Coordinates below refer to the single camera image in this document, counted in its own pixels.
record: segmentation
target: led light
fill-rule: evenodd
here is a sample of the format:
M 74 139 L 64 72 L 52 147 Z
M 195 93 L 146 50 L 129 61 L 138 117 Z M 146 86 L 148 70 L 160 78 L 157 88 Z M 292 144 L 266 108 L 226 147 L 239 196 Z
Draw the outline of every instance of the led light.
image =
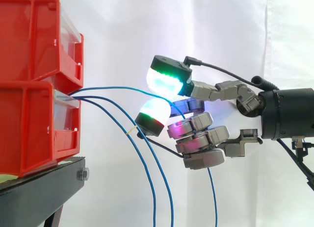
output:
M 153 69 L 147 72 L 147 84 L 149 89 L 160 96 L 171 99 L 176 96 L 183 87 L 179 79 L 161 74 Z
M 155 98 L 147 101 L 140 113 L 144 113 L 165 125 L 170 117 L 171 107 L 165 100 Z

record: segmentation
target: robotic hand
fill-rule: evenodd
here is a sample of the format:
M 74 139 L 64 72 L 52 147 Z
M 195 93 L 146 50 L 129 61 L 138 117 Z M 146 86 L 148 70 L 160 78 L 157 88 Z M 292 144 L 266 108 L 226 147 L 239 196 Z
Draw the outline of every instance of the robotic hand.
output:
M 191 79 L 191 65 L 211 67 L 239 80 L 225 81 L 215 86 L 194 81 Z M 249 82 L 188 56 L 184 62 L 179 62 L 157 55 L 149 71 L 148 84 L 153 91 L 189 97 L 174 102 L 174 105 L 183 114 L 194 112 L 194 115 L 169 125 L 167 130 L 169 137 L 176 140 L 177 151 L 183 154 L 185 167 L 201 169 L 216 166 L 224 162 L 225 156 L 245 156 L 245 143 L 262 143 L 257 129 L 243 129 L 240 136 L 232 140 L 229 139 L 225 126 L 208 129 L 213 120 L 208 112 L 204 112 L 204 101 L 236 100 L 237 108 L 244 116 L 261 116 L 262 138 L 277 140 L 306 175 L 308 185 L 314 190 L 314 174 L 303 164 L 303 157 L 308 155 L 308 148 L 314 144 L 302 142 L 305 137 L 314 137 L 313 89 L 279 90 L 259 76 Z M 149 80 L 149 75 L 154 74 L 157 77 Z M 263 91 L 257 95 L 248 85 Z M 178 115 L 176 108 L 172 107 L 171 117 Z M 296 155 L 281 138 L 292 139 L 292 148 Z

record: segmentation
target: blue cable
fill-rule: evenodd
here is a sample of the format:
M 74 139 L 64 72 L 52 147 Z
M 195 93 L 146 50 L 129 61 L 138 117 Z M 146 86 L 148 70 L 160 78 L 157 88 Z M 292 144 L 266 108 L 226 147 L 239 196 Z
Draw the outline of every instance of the blue cable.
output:
M 105 97 L 100 97 L 100 96 L 76 96 L 76 97 L 73 97 L 77 100 L 84 100 L 84 99 L 101 99 L 101 100 L 104 100 L 104 101 L 108 101 L 110 103 L 112 103 L 113 105 L 115 105 L 117 108 L 119 108 L 126 116 L 127 118 L 130 119 L 130 121 L 133 123 L 134 126 L 137 126 L 136 122 L 133 120 L 133 118 L 120 106 L 118 105 L 116 102 L 110 100 L 110 99 L 107 99 Z M 162 167 L 159 163 L 159 160 L 151 146 L 151 144 L 149 143 L 149 141 L 147 140 L 146 136 L 144 135 L 144 133 L 142 132 L 141 128 L 139 126 L 136 127 L 138 132 L 141 134 L 142 138 L 145 140 L 146 144 L 148 145 L 150 151 L 152 152 L 153 156 L 154 156 L 154 159 L 158 165 L 158 168 L 161 172 L 161 175 L 162 175 L 162 178 L 164 180 L 164 183 L 166 185 L 166 188 L 167 188 L 167 191 L 168 191 L 168 195 L 169 195 L 169 200 L 170 200 L 170 208 L 171 208 L 171 227 L 174 226 L 174 208 L 173 208 L 173 200 L 172 200 L 172 195 L 171 195 L 171 191 L 170 191 L 170 187 L 168 185 L 168 181 L 167 181 L 167 178 L 162 170 Z
M 142 91 L 142 90 L 139 90 L 139 89 L 136 89 L 136 88 L 132 88 L 132 87 L 126 87 L 126 86 L 112 86 L 112 87 L 90 87 L 90 88 L 83 88 L 83 89 L 80 89 L 80 90 L 77 90 L 70 95 L 73 95 L 75 93 L 78 93 L 78 92 L 81 92 L 81 91 L 87 91 L 87 90 L 105 90 L 105 89 L 129 89 L 129 90 L 134 90 L 134 91 L 138 91 L 138 92 L 141 92 L 143 94 L 146 94 L 146 95 L 149 95 L 149 96 L 153 96 L 153 97 L 157 97 L 157 98 L 160 98 L 160 99 L 164 99 L 165 101 L 167 101 L 169 104 L 171 104 L 180 114 L 181 116 L 185 119 L 185 116 L 184 114 L 171 102 L 169 101 L 168 99 L 164 98 L 164 97 L 161 97 L 161 96 L 158 96 L 158 95 L 155 95 L 155 94 L 151 94 L 151 93 L 148 93 L 148 92 L 145 92 L 145 91 Z M 112 104 L 114 104 L 116 107 L 118 107 L 132 122 L 134 122 L 134 120 L 128 115 L 128 113 L 123 109 L 121 108 L 119 105 L 117 105 L 115 102 L 107 99 L 107 98 L 104 98 L 104 97 L 94 97 L 94 96 L 88 96 L 89 98 L 95 98 L 95 99 L 102 99 L 102 100 L 105 100 L 105 101 L 108 101 L 108 102 L 111 102 Z M 138 131 L 140 132 L 141 136 L 144 138 L 146 144 L 148 145 L 148 147 L 150 148 L 155 160 L 157 159 L 157 157 L 155 157 L 155 152 L 153 150 L 153 148 L 151 147 L 150 143 L 147 141 L 146 139 L 146 136 L 144 136 L 143 132 L 139 129 L 139 127 L 137 127 Z M 215 189 L 214 189 L 214 184 L 213 184 L 213 181 L 212 181 L 212 177 L 211 177 L 211 172 L 210 172 L 210 169 L 208 168 L 208 173 L 209 173 L 209 177 L 210 177 L 210 182 L 211 182 L 211 187 L 212 187 L 212 193 L 213 193 L 213 198 L 214 198 L 214 205 L 215 205 L 215 217 L 216 217 L 216 221 L 215 221 L 215 226 L 217 227 L 217 222 L 218 222 L 218 211 L 217 211 L 217 203 L 216 203 L 216 194 L 215 194 Z M 171 192 L 169 193 L 170 189 L 169 189 L 169 186 L 167 187 L 167 191 L 168 191 L 168 194 L 169 194 L 169 198 L 171 197 Z M 171 226 L 173 226 L 173 204 L 172 204 L 172 197 L 170 198 L 170 205 L 171 205 Z
M 140 89 L 136 89 L 136 88 L 133 88 L 133 87 L 128 87 L 128 86 L 105 86 L 105 87 L 89 87 L 89 88 L 82 88 L 82 89 L 79 89 L 75 92 L 72 92 L 69 94 L 69 96 L 73 95 L 73 94 L 76 94 L 78 92 L 81 92 L 81 91 L 89 91 L 89 90 L 108 90 L 108 89 L 128 89 L 128 90 L 133 90 L 133 91 L 138 91 L 138 92 L 141 92 L 145 95 L 148 95 L 148 96 L 153 96 L 153 97 L 156 97 L 156 98 L 160 98 L 160 99 L 163 99 L 165 101 L 167 101 L 169 104 L 171 104 L 180 114 L 181 116 L 183 117 L 183 119 L 185 119 L 185 116 L 184 114 L 178 109 L 178 107 L 175 106 L 174 103 L 172 103 L 170 100 L 164 98 L 164 97 L 161 97 L 161 96 L 158 96 L 158 95 L 155 95 L 155 94 L 151 94 L 151 93 L 148 93 L 146 91 L 142 91 Z
M 89 101 L 89 100 L 86 100 L 86 99 L 83 99 L 81 98 L 80 100 L 82 101 L 85 101 L 85 102 L 88 102 L 88 103 L 91 103 L 95 106 L 97 106 L 98 108 L 100 108 L 102 111 L 104 111 L 120 128 L 121 130 L 126 134 L 127 131 L 123 128 L 123 126 L 106 110 L 104 109 L 102 106 L 100 106 L 99 104 L 93 102 L 93 101 Z M 151 186 L 151 189 L 152 189 L 152 193 L 153 193 L 153 200 L 154 200 L 154 216 L 153 216 L 153 225 L 154 227 L 156 227 L 156 194 L 155 194 L 155 189 L 154 189 L 154 185 L 153 185 L 153 181 L 151 179 L 151 176 L 149 174 L 149 171 L 148 171 L 148 168 L 147 168 L 147 165 L 146 165 L 146 162 L 141 154 L 141 152 L 139 151 L 138 147 L 136 146 L 135 142 L 133 141 L 133 139 L 130 137 L 130 135 L 127 134 L 127 137 L 128 139 L 131 141 L 132 145 L 134 146 L 139 158 L 141 159 L 142 163 L 143 163 L 143 166 L 145 168 L 145 172 L 146 172 L 146 175 L 147 175 L 147 178 L 148 178 L 148 181 L 149 181 L 149 184 Z
M 215 218 L 216 218 L 215 227 L 217 227 L 217 226 L 218 226 L 218 211 L 217 211 L 217 202 L 216 202 L 216 194 L 215 194 L 214 182 L 212 181 L 212 176 L 211 176 L 211 172 L 210 172 L 209 167 L 207 168 L 207 170 L 208 170 L 208 174 L 209 174 L 209 177 L 210 177 L 211 188 L 212 188 L 212 194 L 213 194 L 213 196 L 214 196 Z

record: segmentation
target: red plastic bin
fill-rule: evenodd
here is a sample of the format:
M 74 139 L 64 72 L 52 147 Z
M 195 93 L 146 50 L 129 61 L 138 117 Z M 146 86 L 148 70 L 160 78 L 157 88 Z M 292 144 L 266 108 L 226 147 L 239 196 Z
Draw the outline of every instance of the red plastic bin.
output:
M 59 0 L 0 0 L 0 81 L 46 80 L 65 94 L 83 86 L 83 36 Z
M 80 101 L 49 82 L 0 82 L 0 118 L 0 174 L 24 177 L 79 153 Z

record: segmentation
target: white fabric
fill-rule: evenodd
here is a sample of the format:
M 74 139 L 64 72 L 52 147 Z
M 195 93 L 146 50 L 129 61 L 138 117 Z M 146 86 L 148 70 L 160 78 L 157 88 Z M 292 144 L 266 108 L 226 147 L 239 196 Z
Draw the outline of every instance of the white fabric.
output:
M 267 0 L 264 76 L 280 89 L 314 87 L 313 3 Z M 267 144 L 260 151 L 257 226 L 313 226 L 314 196 L 305 176 L 278 143 Z M 313 151 L 304 162 L 314 169 Z
M 268 9 L 268 14 L 272 11 L 274 17 L 279 13 L 282 16 L 273 19 L 273 25 L 267 30 L 265 76 L 282 88 L 295 87 L 291 80 L 296 79 L 297 74 L 293 71 L 300 66 L 298 69 L 303 69 L 306 75 L 297 80 L 302 84 L 303 77 L 309 81 L 312 77 L 309 63 L 313 60 L 310 51 L 295 45 L 292 45 L 296 48 L 295 54 L 288 52 L 287 55 L 283 51 L 285 39 L 278 37 L 275 27 L 277 30 L 284 28 L 285 33 L 293 31 L 290 26 L 278 26 L 280 18 L 287 18 L 291 4 L 285 9 L 274 9 L 276 1 L 272 0 L 273 10 Z M 155 54 L 178 60 L 191 55 L 247 79 L 263 74 L 266 0 L 61 0 L 61 3 L 79 32 L 84 34 L 85 87 L 119 85 L 148 90 L 146 72 Z M 306 22 L 306 25 L 300 35 L 295 31 L 296 35 L 291 37 L 310 35 L 312 24 Z M 290 75 L 283 72 L 286 66 Z M 216 70 L 193 69 L 194 79 L 211 84 L 232 79 Z M 115 100 L 132 117 L 136 117 L 149 99 L 126 90 L 81 93 L 92 94 Z M 127 130 L 132 127 L 116 108 L 108 103 L 101 104 Z M 239 135 L 241 128 L 258 128 L 261 133 L 260 119 L 240 115 L 230 102 L 210 102 L 206 107 L 214 118 L 214 125 L 227 125 L 232 138 Z M 179 118 L 171 119 L 169 123 L 177 120 Z M 101 110 L 87 103 L 82 105 L 81 122 L 80 155 L 86 156 L 90 178 L 84 188 L 65 203 L 60 226 L 152 226 L 153 199 L 149 183 L 126 136 Z M 145 143 L 136 138 L 135 132 L 131 136 L 147 161 L 155 185 L 157 226 L 170 226 L 169 199 L 159 170 Z M 175 142 L 165 131 L 156 140 L 174 149 Z M 207 171 L 187 170 L 180 159 L 154 148 L 174 198 L 175 226 L 214 226 Z M 282 169 L 291 175 L 284 176 Z M 212 175 L 218 202 L 218 226 L 289 226 L 295 213 L 294 220 L 303 221 L 304 225 L 300 226 L 309 226 L 311 202 L 303 206 L 299 201 L 304 203 L 313 194 L 302 174 L 275 142 L 269 141 L 263 146 L 249 144 L 245 158 L 227 158 L 224 164 L 212 168 Z

